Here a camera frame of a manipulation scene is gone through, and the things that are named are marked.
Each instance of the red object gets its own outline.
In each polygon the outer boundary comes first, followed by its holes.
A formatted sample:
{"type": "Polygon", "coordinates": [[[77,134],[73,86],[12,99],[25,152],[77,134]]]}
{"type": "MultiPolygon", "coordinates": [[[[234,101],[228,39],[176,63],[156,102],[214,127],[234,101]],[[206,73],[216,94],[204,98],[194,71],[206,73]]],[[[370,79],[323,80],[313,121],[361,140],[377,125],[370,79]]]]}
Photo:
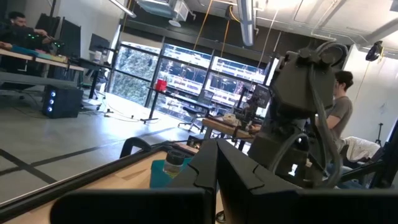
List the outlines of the red object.
{"type": "Polygon", "coordinates": [[[167,87],[167,82],[165,80],[158,79],[155,85],[155,90],[165,91],[167,87]]]}

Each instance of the black panel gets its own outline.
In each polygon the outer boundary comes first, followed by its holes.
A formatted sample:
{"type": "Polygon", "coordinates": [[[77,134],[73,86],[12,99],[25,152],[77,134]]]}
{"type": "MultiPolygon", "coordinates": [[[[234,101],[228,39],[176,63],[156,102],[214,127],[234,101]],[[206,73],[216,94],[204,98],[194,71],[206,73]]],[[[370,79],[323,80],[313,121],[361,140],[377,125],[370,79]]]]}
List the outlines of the black panel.
{"type": "Polygon", "coordinates": [[[61,17],[50,17],[44,13],[40,15],[39,21],[37,21],[36,29],[43,29],[47,31],[49,36],[54,37],[60,24],[61,17]]]}
{"type": "Polygon", "coordinates": [[[107,39],[92,34],[89,50],[93,52],[100,51],[106,55],[108,54],[108,50],[104,49],[104,47],[109,47],[110,45],[111,43],[107,39]]]}
{"type": "Polygon", "coordinates": [[[80,26],[75,25],[63,18],[60,40],[65,43],[65,46],[60,50],[61,55],[80,58],[80,26]]]}

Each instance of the metal stand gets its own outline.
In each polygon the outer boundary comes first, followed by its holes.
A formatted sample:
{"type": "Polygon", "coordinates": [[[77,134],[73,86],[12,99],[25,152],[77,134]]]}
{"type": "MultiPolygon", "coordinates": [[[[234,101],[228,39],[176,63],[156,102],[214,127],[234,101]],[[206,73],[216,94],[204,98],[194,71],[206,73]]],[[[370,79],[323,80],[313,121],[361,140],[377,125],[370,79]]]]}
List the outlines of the metal stand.
{"type": "Polygon", "coordinates": [[[380,123],[380,128],[379,128],[379,136],[377,137],[375,143],[379,144],[381,146],[381,141],[380,141],[380,133],[381,133],[381,127],[383,126],[383,123],[380,123]]]}
{"type": "Polygon", "coordinates": [[[150,108],[149,117],[148,117],[148,119],[141,119],[141,121],[143,121],[144,124],[146,124],[147,121],[153,121],[153,120],[158,119],[158,118],[152,118],[152,116],[154,115],[154,110],[155,110],[156,101],[157,101],[158,96],[159,96],[159,92],[155,91],[155,97],[154,97],[154,101],[152,102],[152,107],[150,108]]]}

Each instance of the dark hair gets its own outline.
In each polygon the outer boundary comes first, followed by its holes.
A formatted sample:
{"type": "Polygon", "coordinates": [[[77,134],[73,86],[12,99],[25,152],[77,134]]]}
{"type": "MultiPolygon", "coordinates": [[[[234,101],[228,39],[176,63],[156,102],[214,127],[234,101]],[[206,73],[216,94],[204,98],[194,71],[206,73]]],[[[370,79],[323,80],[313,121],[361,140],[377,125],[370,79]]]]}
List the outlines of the dark hair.
{"type": "Polygon", "coordinates": [[[345,83],[344,91],[354,84],[353,82],[353,74],[347,71],[339,71],[335,73],[336,80],[339,84],[345,83]]]}
{"type": "Polygon", "coordinates": [[[25,18],[25,15],[21,12],[10,12],[8,14],[8,19],[17,19],[17,17],[25,18]]]}

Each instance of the ventilation duct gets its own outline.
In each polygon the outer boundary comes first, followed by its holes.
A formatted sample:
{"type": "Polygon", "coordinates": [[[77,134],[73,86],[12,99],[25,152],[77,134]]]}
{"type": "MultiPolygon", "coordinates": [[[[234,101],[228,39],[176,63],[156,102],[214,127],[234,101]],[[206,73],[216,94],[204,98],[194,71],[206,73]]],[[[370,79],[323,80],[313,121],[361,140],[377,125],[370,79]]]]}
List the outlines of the ventilation duct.
{"type": "Polygon", "coordinates": [[[170,23],[178,26],[178,21],[186,21],[189,11],[183,0],[136,0],[146,12],[173,19],[170,23]]]}
{"type": "Polygon", "coordinates": [[[254,17],[253,0],[237,0],[239,20],[241,21],[242,39],[246,46],[253,46],[254,17]]]}

